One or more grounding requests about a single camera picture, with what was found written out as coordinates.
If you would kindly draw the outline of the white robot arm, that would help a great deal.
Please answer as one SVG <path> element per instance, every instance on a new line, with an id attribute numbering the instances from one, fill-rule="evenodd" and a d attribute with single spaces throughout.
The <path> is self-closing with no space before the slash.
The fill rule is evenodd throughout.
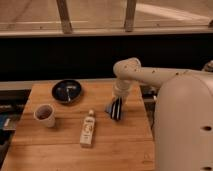
<path id="1" fill-rule="evenodd" d="M 133 81 L 158 89 L 154 112 L 155 171 L 213 171 L 213 72 L 143 67 L 137 58 L 114 64 L 114 95 Z"/>

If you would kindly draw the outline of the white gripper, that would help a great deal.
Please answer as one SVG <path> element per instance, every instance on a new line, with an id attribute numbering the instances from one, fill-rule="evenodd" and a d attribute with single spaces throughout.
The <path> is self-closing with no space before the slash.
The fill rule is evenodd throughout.
<path id="1" fill-rule="evenodd" d="M 131 81 L 117 79 L 113 86 L 113 95 L 115 97 L 126 99 L 129 95 L 131 85 L 132 85 Z"/>

